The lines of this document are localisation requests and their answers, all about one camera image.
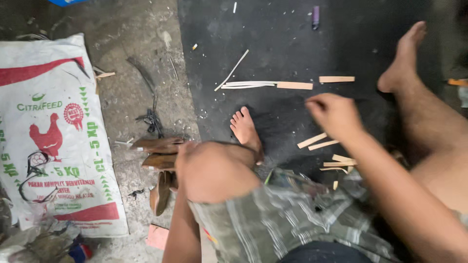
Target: hand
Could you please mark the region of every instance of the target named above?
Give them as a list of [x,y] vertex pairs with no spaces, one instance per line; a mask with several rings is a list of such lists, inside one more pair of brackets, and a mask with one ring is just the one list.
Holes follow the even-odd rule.
[[364,131],[353,99],[323,93],[306,100],[306,107],[329,137],[345,141]]

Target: wood chip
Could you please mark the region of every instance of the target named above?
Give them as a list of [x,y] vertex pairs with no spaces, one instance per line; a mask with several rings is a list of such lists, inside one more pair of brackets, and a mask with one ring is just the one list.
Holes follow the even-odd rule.
[[241,59],[237,62],[237,64],[235,65],[235,67],[232,69],[231,73],[229,73],[229,75],[227,76],[227,78],[217,87],[214,89],[214,91],[217,91],[224,83],[226,83],[226,81],[231,77],[231,75],[233,74],[234,70],[237,68],[237,66],[239,65],[239,63],[244,59],[244,57],[247,55],[247,53],[249,52],[249,50],[247,49],[247,51],[245,51],[244,55],[241,57]]
[[322,133],[322,134],[319,134],[317,136],[313,136],[310,139],[307,139],[307,140],[305,140],[303,142],[298,143],[297,147],[299,147],[299,149],[302,149],[302,148],[304,148],[306,146],[309,146],[309,145],[313,144],[314,142],[319,141],[319,140],[321,140],[323,138],[326,138],[326,137],[327,137],[326,133]]
[[339,76],[321,76],[319,77],[320,83],[330,83],[330,82],[353,82],[354,77],[339,77]]
[[343,172],[345,172],[346,174],[348,174],[348,171],[346,171],[345,169],[343,168],[339,168],[339,167],[330,167],[330,168],[320,168],[321,171],[328,171],[328,170],[342,170]]
[[226,85],[231,85],[231,84],[253,84],[253,83],[278,84],[278,81],[260,81],[260,80],[253,80],[253,81],[233,81],[233,82],[227,82]]
[[325,167],[335,167],[335,166],[354,166],[356,165],[354,161],[337,161],[337,162],[324,162],[323,166]]
[[260,84],[260,85],[251,85],[251,86],[221,86],[222,89],[239,89],[239,88],[258,88],[265,86],[274,86],[275,84]]
[[351,159],[351,158],[344,157],[344,156],[337,155],[337,154],[334,154],[331,159],[334,161],[352,161],[354,165],[358,165],[355,159]]
[[252,85],[264,85],[264,86],[275,86],[274,83],[267,83],[267,82],[251,82],[251,83],[226,83],[223,86],[227,87],[237,87],[237,86],[252,86]]
[[278,88],[292,88],[292,89],[312,89],[314,85],[312,83],[280,81],[278,82],[277,87]]
[[332,145],[332,144],[336,144],[336,143],[339,143],[339,141],[334,140],[334,141],[319,143],[319,144],[316,144],[316,145],[311,145],[311,146],[309,146],[309,151],[312,151],[312,150],[315,150],[315,149],[318,149],[318,148],[322,148],[322,147],[325,147],[325,146],[329,146],[329,145]]

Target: orange object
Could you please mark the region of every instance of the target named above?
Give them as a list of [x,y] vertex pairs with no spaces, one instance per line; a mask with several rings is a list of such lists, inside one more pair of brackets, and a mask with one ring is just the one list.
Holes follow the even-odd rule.
[[447,83],[449,85],[468,86],[468,81],[466,81],[466,80],[448,79]]
[[169,230],[156,226],[149,225],[148,238],[145,242],[148,246],[164,250],[168,241]]

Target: blue object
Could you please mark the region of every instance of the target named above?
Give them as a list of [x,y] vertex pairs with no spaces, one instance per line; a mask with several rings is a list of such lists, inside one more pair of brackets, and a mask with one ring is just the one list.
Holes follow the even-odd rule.
[[58,6],[66,7],[66,6],[69,6],[71,4],[84,2],[84,1],[87,1],[87,0],[49,0],[49,1],[56,4],[56,5],[58,5]]

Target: leg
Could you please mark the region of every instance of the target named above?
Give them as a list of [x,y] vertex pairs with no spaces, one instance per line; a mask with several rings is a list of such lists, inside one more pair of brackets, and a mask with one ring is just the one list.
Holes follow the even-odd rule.
[[178,160],[178,176],[190,201],[218,203],[246,195],[261,185],[251,171],[261,156],[262,145],[249,110],[242,107],[231,123],[244,147],[207,142],[187,149],[186,158]]
[[378,87],[395,95],[409,139],[429,153],[411,174],[449,208],[468,213],[468,122],[417,75],[417,47],[425,30],[425,23],[418,22],[401,38],[396,58]]

